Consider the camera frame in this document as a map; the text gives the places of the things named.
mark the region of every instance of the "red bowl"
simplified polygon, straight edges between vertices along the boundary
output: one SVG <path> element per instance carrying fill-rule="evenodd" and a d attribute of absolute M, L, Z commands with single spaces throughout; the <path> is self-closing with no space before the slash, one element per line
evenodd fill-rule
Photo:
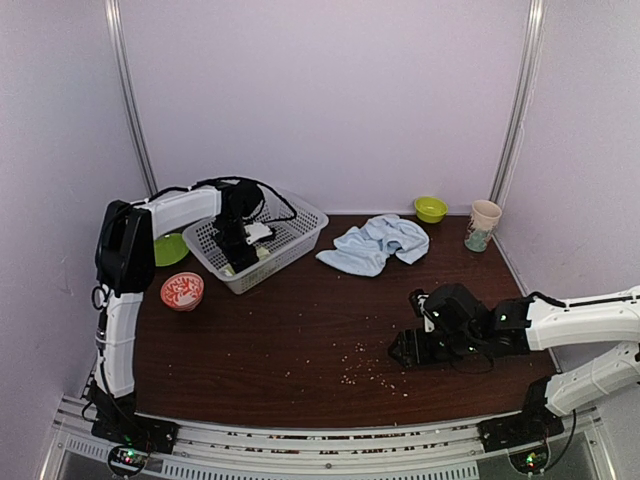
<path fill-rule="evenodd" d="M 174 275 L 160 289 L 160 297 L 165 305 L 179 312 L 196 308 L 202 301 L 203 294 L 204 280 L 192 272 Z"/>

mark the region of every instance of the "wooden table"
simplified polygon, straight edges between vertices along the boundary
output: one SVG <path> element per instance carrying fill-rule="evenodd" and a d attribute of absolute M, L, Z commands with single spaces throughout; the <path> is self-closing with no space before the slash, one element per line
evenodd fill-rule
<path fill-rule="evenodd" d="M 316 251 L 366 217 L 332 217 Z M 265 427 L 365 427 L 473 417 L 519 409 L 529 383 L 554 373 L 547 353 L 496 360 L 491 373 L 448 365 L 403 372 L 387 356 L 401 329 L 416 328 L 407 301 L 461 282 L 488 306 L 519 295 L 490 245 L 463 244 L 466 218 L 425 226 L 429 253 L 409 266 L 389 259 L 377 278 L 334 270 L 306 255 L 236 296 L 189 256 L 159 269 L 145 294 L 137 330 L 138 410 L 181 419 Z M 205 299 L 190 313 L 166 308 L 165 279 L 199 273 Z M 460 369 L 481 370 L 484 358 Z"/>

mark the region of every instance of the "white plastic basket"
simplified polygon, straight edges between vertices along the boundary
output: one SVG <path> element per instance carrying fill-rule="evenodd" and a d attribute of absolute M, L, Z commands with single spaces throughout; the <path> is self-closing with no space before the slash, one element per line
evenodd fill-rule
<path fill-rule="evenodd" d="M 262 188 L 265 205 L 257 221 L 273 220 L 290 215 L 287 206 L 272 192 Z M 213 240 L 215 229 L 213 218 L 205 218 L 187 227 L 182 237 L 189 250 L 196 256 L 207 270 L 224 282 L 236 295 L 240 295 L 304 254 L 313 250 L 318 241 L 320 231 L 327 226 L 329 219 L 315 207 L 312 207 L 292 193 L 278 190 L 298 212 L 295 220 L 269 223 L 276 231 L 276 238 L 265 243 L 258 243 L 267 248 L 270 255 L 255 265 L 232 276 L 221 271 L 229 264 L 222 251 Z"/>

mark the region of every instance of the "blue towel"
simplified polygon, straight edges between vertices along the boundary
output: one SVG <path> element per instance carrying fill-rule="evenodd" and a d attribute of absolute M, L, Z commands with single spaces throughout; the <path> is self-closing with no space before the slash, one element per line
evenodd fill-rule
<path fill-rule="evenodd" d="M 398 215 L 380 215 L 362 228 L 351 227 L 333 241 L 336 250 L 325 250 L 316 258 L 352 275 L 375 277 L 394 255 L 411 265 L 429 251 L 429 236 L 414 222 Z"/>

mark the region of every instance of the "wall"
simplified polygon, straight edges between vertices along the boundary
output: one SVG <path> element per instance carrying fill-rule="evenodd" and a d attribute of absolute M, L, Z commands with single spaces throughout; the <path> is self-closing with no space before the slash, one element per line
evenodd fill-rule
<path fill-rule="evenodd" d="M 101 0 L 2 2 L 0 465 L 35 471 L 94 357 L 93 252 L 110 200 L 145 195 Z"/>
<path fill-rule="evenodd" d="M 529 290 L 640 284 L 640 4 L 549 2 L 525 137 L 499 238 Z M 606 346 L 559 349 L 565 368 Z M 602 403 L 623 479 L 638 478 L 637 387 Z"/>
<path fill-rule="evenodd" d="M 330 213 L 489 194 L 529 2 L 122 2 L 161 186 L 243 174 Z"/>

